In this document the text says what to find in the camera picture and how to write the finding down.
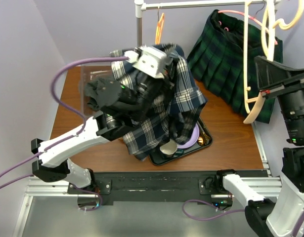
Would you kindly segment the navy white plaid skirt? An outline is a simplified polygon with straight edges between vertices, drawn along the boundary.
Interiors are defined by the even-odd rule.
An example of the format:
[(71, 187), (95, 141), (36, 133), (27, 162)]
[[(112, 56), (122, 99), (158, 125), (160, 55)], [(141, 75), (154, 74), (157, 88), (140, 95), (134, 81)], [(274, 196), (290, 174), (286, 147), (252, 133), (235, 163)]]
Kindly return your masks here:
[(183, 145), (191, 138), (194, 126), (207, 99), (192, 76), (182, 48), (176, 43), (163, 43), (155, 48), (177, 59), (174, 94), (167, 98), (160, 94), (147, 113), (147, 120), (136, 130), (123, 136), (128, 152), (144, 160), (158, 145), (170, 139)]

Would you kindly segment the cream wooden hanger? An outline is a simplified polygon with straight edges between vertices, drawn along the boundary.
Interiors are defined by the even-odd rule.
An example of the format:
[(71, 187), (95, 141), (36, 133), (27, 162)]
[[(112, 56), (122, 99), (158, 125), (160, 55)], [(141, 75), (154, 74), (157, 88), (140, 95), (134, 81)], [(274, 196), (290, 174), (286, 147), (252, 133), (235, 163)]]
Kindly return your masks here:
[[(251, 87), (248, 85), (248, 19), (249, 6), (253, 3), (252, 0), (244, 1), (244, 38), (243, 38), (243, 86), (244, 86), (244, 104), (247, 113), (244, 119), (244, 124), (251, 124), (256, 121), (259, 116), (269, 90), (260, 89), (258, 96), (249, 98)], [(262, 59), (268, 63), (272, 63), (274, 59), (275, 49), (275, 31), (276, 27), (286, 31), (296, 25), (304, 12), (304, 0), (298, 1), (297, 12), (291, 22), (286, 23), (283, 18), (276, 18), (275, 1), (267, 0), (261, 23), (261, 46), (264, 56), (255, 57), (256, 74), (259, 76), (258, 60)]]

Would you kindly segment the orange plastic hanger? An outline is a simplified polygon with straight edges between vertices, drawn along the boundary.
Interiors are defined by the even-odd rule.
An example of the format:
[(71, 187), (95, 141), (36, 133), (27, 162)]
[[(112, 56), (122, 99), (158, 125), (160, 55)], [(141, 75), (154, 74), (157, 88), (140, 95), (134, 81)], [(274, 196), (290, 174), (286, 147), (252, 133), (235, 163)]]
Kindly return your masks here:
[(155, 33), (155, 44), (160, 44), (164, 22), (165, 22), (165, 14), (164, 13), (160, 14), (160, 7), (158, 7), (157, 16), (158, 16), (158, 21), (157, 21), (156, 33)]

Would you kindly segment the green plaid skirt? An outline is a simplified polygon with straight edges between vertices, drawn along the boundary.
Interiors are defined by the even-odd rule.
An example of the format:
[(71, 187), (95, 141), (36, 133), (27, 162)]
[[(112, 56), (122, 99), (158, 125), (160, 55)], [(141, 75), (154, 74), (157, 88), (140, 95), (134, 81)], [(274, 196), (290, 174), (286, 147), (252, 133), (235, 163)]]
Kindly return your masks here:
[[(234, 112), (247, 116), (243, 85), (243, 32), (244, 21), (214, 10), (206, 20), (204, 29), (187, 57), (194, 78), (205, 88), (222, 98)], [(257, 97), (258, 80), (254, 58), (264, 56), (261, 30), (248, 25), (248, 85), (249, 97)], [(256, 118), (269, 123), (275, 99), (265, 101)]]

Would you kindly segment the pink hanger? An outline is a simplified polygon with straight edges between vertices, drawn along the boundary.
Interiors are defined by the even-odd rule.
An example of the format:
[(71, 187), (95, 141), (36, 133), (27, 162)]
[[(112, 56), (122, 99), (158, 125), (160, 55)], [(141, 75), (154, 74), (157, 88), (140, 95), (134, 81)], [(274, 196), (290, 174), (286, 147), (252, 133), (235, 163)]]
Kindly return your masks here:
[[(242, 15), (242, 16), (245, 15), (244, 12), (240, 12), (240, 11), (236, 11), (236, 10), (219, 10), (218, 13), (233, 13), (233, 14), (238, 14), (238, 15)], [(258, 19), (256, 19), (255, 17), (248, 15), (248, 18), (250, 20), (254, 21), (259, 26), (262, 26), (262, 22), (259, 21)]]

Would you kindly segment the grey dotted skirt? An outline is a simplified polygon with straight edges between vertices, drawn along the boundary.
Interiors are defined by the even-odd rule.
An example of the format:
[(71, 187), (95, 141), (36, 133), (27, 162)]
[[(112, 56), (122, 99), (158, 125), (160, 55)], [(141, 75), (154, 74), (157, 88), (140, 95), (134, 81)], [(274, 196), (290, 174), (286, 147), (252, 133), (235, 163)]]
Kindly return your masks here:
[(121, 90), (121, 84), (112, 77), (96, 77), (84, 88), (87, 105), (96, 112), (104, 106), (111, 106), (118, 101)]

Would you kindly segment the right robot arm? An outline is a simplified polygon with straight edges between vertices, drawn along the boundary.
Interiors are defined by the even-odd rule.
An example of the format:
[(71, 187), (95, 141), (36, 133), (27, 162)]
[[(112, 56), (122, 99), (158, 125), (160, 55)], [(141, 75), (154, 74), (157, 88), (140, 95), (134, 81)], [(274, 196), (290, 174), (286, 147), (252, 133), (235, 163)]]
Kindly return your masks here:
[(282, 187), (276, 202), (259, 195), (232, 169), (219, 170), (211, 186), (233, 194), (260, 237), (304, 235), (304, 68), (295, 69), (264, 56), (255, 58), (258, 87), (265, 99), (277, 98), (293, 148), (283, 149)]

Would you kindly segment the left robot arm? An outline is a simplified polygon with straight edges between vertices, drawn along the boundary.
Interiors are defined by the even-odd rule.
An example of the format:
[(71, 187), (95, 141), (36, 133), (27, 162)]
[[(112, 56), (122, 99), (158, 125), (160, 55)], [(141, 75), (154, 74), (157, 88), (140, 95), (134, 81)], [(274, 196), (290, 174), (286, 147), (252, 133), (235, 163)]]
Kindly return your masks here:
[(71, 131), (48, 141), (31, 141), (32, 152), (38, 160), (32, 164), (32, 173), (50, 183), (60, 180), (76, 185), (85, 194), (96, 188), (93, 172), (74, 164), (70, 158), (92, 146), (106, 144), (138, 131), (147, 121), (149, 109), (161, 95), (174, 94), (175, 80), (168, 73), (156, 78), (143, 72), (136, 89), (130, 89), (112, 75), (96, 77), (90, 90), (99, 110)]

